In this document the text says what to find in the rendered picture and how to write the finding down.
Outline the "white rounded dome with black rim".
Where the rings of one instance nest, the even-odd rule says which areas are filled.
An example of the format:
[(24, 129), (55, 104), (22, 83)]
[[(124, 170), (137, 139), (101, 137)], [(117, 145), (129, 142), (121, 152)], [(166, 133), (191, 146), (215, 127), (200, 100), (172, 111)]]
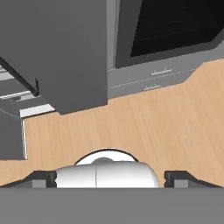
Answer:
[(58, 188), (159, 188), (156, 173), (125, 150), (94, 150), (56, 170)]

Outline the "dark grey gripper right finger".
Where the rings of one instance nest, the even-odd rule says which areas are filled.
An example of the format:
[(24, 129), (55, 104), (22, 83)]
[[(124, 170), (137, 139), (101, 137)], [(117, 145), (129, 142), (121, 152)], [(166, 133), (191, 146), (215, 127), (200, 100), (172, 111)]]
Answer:
[(170, 188), (195, 188), (195, 187), (212, 187), (221, 188), (220, 185), (215, 185), (200, 179), (195, 178), (188, 171), (165, 171), (164, 172), (164, 187)]

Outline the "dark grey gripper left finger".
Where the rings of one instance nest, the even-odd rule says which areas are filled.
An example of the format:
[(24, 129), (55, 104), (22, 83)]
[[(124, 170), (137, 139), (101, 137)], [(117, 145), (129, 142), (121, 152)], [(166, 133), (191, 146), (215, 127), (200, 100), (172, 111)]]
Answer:
[(3, 188), (56, 188), (56, 178), (56, 171), (33, 171), (24, 179), (3, 185)]

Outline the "black glass oven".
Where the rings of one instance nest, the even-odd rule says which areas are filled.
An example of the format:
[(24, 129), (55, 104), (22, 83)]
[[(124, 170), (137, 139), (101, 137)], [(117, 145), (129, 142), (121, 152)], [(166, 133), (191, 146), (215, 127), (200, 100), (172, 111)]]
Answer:
[(212, 50), (224, 41), (224, 0), (120, 0), (115, 67)]

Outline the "dark grey fridge door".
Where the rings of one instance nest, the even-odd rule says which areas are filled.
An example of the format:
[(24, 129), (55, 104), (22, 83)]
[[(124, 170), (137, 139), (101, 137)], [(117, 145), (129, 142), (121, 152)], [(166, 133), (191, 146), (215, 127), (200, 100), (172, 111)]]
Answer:
[(106, 105), (106, 0), (0, 0), (0, 65), (62, 115)]

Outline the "grey freezer door with pale edge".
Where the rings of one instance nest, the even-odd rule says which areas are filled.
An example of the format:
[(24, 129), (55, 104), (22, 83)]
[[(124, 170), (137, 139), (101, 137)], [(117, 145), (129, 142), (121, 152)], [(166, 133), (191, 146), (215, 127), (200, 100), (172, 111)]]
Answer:
[(24, 122), (1, 110), (0, 160), (26, 160)]

